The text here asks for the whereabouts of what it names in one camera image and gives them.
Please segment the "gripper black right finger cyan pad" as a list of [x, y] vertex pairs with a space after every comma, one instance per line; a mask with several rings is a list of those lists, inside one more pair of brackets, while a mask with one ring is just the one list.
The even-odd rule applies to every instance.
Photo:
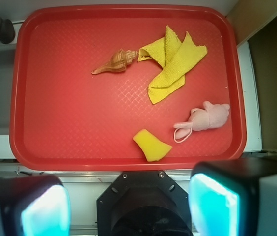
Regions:
[[277, 236], [277, 157], [200, 162], [188, 201], [202, 236]]

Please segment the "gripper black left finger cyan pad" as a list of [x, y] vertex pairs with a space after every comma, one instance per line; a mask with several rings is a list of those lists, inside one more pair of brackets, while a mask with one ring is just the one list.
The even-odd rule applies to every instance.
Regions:
[[67, 236], [71, 206], [55, 176], [0, 177], [0, 236]]

